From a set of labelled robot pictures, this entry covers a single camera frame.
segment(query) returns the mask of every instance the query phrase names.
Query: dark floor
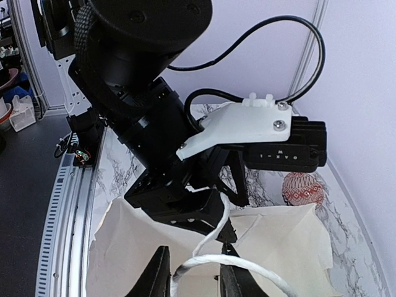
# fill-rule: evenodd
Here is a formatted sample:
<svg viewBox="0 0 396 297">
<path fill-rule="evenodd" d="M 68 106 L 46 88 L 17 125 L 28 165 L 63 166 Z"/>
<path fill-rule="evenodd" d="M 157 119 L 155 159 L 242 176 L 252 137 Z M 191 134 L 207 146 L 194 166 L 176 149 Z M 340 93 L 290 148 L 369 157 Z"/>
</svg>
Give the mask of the dark floor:
<svg viewBox="0 0 396 297">
<path fill-rule="evenodd" d="M 69 128 L 51 116 L 4 134 L 0 154 L 0 296 L 34 297 L 38 256 L 60 159 L 53 153 Z"/>
</svg>

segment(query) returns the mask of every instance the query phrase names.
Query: marble table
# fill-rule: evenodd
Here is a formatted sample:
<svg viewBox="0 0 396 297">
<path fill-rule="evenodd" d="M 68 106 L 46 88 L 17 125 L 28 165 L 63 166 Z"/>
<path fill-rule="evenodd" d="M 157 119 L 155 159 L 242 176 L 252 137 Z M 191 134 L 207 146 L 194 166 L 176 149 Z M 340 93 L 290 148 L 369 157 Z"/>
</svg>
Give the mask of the marble table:
<svg viewBox="0 0 396 297">
<path fill-rule="evenodd" d="M 193 105 L 192 111 L 195 117 L 201 117 L 217 107 Z M 91 240 L 111 201 L 122 197 L 143 170 L 136 157 L 108 129 L 98 164 Z M 221 177 L 234 187 L 226 168 Z M 247 181 L 252 207 L 317 203 L 317 216 L 332 240 L 334 267 L 329 275 L 338 292 L 351 297 L 390 296 L 362 221 L 328 165 L 313 174 L 248 170 Z"/>
</svg>

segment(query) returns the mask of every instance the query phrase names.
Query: white rope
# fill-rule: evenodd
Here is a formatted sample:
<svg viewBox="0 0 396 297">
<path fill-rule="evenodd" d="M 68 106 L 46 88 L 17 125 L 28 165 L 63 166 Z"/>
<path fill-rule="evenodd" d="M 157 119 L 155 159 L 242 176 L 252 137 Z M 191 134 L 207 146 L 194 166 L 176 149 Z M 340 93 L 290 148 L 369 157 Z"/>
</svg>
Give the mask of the white rope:
<svg viewBox="0 0 396 297">
<path fill-rule="evenodd" d="M 209 241 L 216 240 L 222 229 L 224 228 L 225 224 L 227 223 L 229 217 L 230 217 L 230 200 L 228 197 L 224 194 L 220 194 L 221 200 L 224 204 L 224 213 L 222 216 L 222 219 L 218 223 L 216 229 L 214 229 L 212 232 L 210 232 L 195 248 L 195 250 L 192 252 L 192 258 L 187 260 L 183 265 L 179 266 L 179 268 L 176 270 L 174 275 L 171 278 L 171 297 L 178 297 L 178 287 L 179 287 L 179 281 L 182 278 L 184 274 L 186 274 L 190 269 L 208 264 L 208 263 L 218 263 L 218 264 L 223 264 L 223 265 L 232 265 L 232 266 L 237 266 L 243 269 L 247 269 L 249 271 L 258 273 L 259 275 L 269 279 L 274 285 L 276 285 L 284 294 L 287 295 L 287 297 L 298 297 L 296 292 L 287 284 L 284 279 L 282 279 L 279 275 L 277 275 L 275 272 L 271 270 L 267 270 L 260 265 L 257 265 L 253 262 L 250 262 L 248 260 L 239 258 L 239 257 L 234 257 L 234 256 L 228 256 L 228 255 L 204 255 L 204 256 L 198 256 L 202 248 L 207 244 Z"/>
<path fill-rule="evenodd" d="M 220 193 L 220 198 L 224 204 L 224 212 L 222 219 L 218 223 L 216 229 L 210 232 L 196 247 L 196 249 L 192 252 L 192 256 L 196 257 L 199 256 L 201 249 L 210 241 L 216 240 L 222 229 L 224 228 L 225 224 L 227 224 L 228 219 L 230 218 L 230 200 L 226 195 Z"/>
</svg>

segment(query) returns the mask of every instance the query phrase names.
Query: robotic arm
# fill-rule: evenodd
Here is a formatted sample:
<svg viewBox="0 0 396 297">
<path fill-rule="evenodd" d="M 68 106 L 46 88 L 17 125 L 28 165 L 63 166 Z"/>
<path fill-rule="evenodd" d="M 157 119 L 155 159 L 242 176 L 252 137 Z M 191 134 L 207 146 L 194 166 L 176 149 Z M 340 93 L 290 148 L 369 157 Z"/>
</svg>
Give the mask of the robotic arm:
<svg viewBox="0 0 396 297">
<path fill-rule="evenodd" d="M 63 65 L 69 67 L 70 84 L 92 105 L 68 117 L 80 147 L 94 152 L 102 122 L 112 128 L 146 168 L 125 199 L 153 220 L 208 235 L 223 214 L 220 192 L 235 205 L 249 205 L 245 166 L 313 172 L 325 165 L 325 124 L 293 117 L 289 105 L 316 82 L 324 56 L 308 87 L 286 100 L 257 99 L 254 94 L 243 99 L 203 89 L 191 94 L 184 106 L 159 75 L 167 67 L 176 71 L 209 67 L 232 51 L 203 66 L 170 66 L 209 26 L 211 0 L 41 0 L 41 13 L 37 0 L 32 0 L 32 6 L 41 45 L 58 62 L 68 60 Z M 255 26 L 234 47 L 265 24 L 292 18 L 313 30 L 324 52 L 317 29 L 308 21 L 288 16 Z M 203 94 L 233 102 L 196 121 L 190 104 Z M 95 161 L 95 153 L 92 155 L 84 166 Z M 231 169 L 236 192 L 218 177 L 224 166 Z M 230 221 L 217 239 L 225 244 L 236 242 Z M 149 266 L 160 269 L 168 256 L 160 248 Z M 166 267 L 163 277 L 168 276 Z M 152 280 L 150 271 L 142 277 Z"/>
</svg>

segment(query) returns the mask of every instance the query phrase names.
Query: bolt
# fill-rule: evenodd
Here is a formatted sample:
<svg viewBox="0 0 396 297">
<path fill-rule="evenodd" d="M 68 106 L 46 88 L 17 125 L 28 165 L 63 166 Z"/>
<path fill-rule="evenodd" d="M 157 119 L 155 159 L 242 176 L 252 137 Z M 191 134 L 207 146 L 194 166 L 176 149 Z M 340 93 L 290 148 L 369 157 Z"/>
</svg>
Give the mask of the bolt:
<svg viewBox="0 0 396 297">
<path fill-rule="evenodd" d="M 189 11 L 191 11 L 193 14 L 195 15 L 199 15 L 200 14 L 200 9 L 198 6 L 196 6 L 194 3 L 190 3 L 187 5 L 187 9 Z"/>
<path fill-rule="evenodd" d="M 273 122 L 273 129 L 278 132 L 283 131 L 286 129 L 286 123 L 279 119 L 278 121 Z"/>
<path fill-rule="evenodd" d="M 129 18 L 136 24 L 140 24 L 146 20 L 146 16 L 141 11 L 132 11 L 129 14 Z"/>
<path fill-rule="evenodd" d="M 289 104 L 287 104 L 286 102 L 279 102 L 278 103 L 278 109 L 285 111 L 289 109 Z"/>
</svg>

